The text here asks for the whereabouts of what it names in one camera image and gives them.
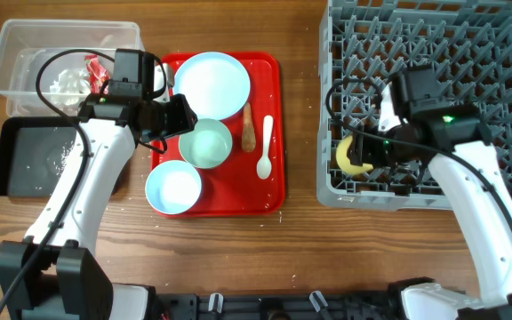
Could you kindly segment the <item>red serving tray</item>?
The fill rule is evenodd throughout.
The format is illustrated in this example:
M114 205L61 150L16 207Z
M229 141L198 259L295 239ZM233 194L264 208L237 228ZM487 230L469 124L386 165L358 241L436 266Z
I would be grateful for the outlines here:
M200 169L194 166L203 183L198 201L182 214L164 214L166 216L264 214L277 210L285 199L284 137L278 63L271 55L264 52L227 54L244 65L251 79L251 93L247 102L251 104L252 109L256 148L253 152L243 152L241 148L243 108L233 116L220 120L232 134L231 154L223 164L212 169ZM179 66L194 55L194 53L174 53L165 56L163 61L174 69L176 75ZM263 119L267 115L274 118L268 152L272 170L266 180L261 180L257 175L257 163L262 154ZM181 135L167 139L164 145L159 142L153 144L151 171L163 162L171 160L186 162L179 152Z

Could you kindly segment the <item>black plastic tray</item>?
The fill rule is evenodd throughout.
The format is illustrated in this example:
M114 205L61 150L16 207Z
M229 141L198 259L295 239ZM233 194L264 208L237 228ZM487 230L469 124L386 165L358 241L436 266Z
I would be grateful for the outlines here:
M57 172L53 155L65 140L73 140L72 149L82 151L77 138L76 129L59 116L8 118L0 132L0 196L51 196L67 166Z

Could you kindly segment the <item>light blue small bowl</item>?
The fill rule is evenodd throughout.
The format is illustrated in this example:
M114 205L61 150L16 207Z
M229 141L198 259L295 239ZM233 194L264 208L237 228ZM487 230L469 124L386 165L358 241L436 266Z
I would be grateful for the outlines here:
M193 165L171 160L159 164L148 175L145 195L156 211L177 215L195 205L202 187L200 174Z

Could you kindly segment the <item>white tissue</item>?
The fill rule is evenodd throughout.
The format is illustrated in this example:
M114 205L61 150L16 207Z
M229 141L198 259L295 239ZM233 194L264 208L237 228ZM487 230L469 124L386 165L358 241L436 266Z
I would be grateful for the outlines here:
M64 69L50 86L50 102L65 107L74 106L90 92L89 74L85 69Z

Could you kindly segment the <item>grey dishwasher rack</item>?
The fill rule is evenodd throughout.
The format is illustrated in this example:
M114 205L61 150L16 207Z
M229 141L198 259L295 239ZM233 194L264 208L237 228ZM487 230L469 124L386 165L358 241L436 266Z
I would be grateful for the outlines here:
M417 161L355 176L337 165L351 127L376 127L375 91L400 69L429 65L446 98L472 102L492 132L512 196L512 2L331 1L318 30L323 104L317 134L316 195L326 206L446 210L449 203Z

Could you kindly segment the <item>white plastic spoon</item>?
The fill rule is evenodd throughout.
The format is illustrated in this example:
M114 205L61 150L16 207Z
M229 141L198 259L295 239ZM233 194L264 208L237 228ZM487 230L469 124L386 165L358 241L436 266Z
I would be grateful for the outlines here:
M262 154L257 163L257 175L261 180L266 180L272 170L272 164L268 156L270 141L273 131L274 118L267 115L263 119Z

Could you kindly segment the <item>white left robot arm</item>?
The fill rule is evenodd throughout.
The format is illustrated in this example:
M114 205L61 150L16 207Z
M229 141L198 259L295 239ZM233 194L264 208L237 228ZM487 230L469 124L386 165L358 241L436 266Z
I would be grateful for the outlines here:
M120 173L138 146L159 154L191 132L196 114L168 83L162 60L119 49L112 77L68 124L74 147L52 195L19 242L0 244L0 316L13 319L159 319L155 287L111 282L95 259L100 223Z

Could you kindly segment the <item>pile of white rice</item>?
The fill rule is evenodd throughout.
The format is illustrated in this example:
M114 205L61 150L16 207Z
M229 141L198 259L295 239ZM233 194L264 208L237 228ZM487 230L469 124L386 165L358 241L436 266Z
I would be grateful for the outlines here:
M73 140L65 140L57 147L52 160L52 166L57 172L62 171L66 166L68 155L70 154L73 146Z

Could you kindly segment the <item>green bowl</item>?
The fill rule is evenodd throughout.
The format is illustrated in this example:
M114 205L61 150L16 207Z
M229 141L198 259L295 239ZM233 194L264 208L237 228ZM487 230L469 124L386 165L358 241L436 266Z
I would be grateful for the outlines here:
M224 123L201 119L192 132L179 138L179 152L189 164L200 169L212 169L223 164L231 154L232 134Z

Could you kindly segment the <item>red snack wrapper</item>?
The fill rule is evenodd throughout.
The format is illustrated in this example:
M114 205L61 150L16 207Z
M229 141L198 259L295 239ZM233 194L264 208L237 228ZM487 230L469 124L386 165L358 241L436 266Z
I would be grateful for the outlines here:
M85 55L84 62L89 74L91 93L99 93L102 85L110 79L110 74L96 54Z

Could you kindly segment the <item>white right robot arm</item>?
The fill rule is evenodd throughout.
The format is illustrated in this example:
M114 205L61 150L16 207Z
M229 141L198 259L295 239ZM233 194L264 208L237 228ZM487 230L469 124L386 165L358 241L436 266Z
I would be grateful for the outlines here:
M420 160L442 189L470 250L480 296L421 280L396 286L406 319L512 319L512 199L492 134L477 106L454 104L432 67L405 68L375 91L376 127L351 128L345 160L354 172Z

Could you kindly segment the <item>clear plastic waste bin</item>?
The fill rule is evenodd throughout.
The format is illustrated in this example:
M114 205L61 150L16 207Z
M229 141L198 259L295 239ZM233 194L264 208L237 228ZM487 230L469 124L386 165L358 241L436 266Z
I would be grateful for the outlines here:
M64 69L85 69L86 50L112 57L117 49L142 50L138 24L106 20L8 20L0 33L0 95L5 96L8 116L52 116L54 113L36 94L36 76L52 56L70 53L49 65L40 88L50 101L50 86ZM74 116L82 96L74 106L54 105Z

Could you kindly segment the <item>yellow plastic cup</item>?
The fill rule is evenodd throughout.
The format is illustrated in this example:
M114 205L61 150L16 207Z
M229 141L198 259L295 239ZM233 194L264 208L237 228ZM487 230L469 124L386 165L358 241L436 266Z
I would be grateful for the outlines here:
M373 169L371 164L353 165L348 157L348 151L353 142L352 136L344 138L336 148L336 162L339 168L346 174L355 176Z

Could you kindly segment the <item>light blue plate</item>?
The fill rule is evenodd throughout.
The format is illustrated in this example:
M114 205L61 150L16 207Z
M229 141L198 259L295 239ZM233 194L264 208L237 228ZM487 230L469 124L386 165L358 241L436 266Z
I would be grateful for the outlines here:
M244 65L224 52L202 52L178 68L174 94L185 96L198 119L224 120L248 101L251 79Z

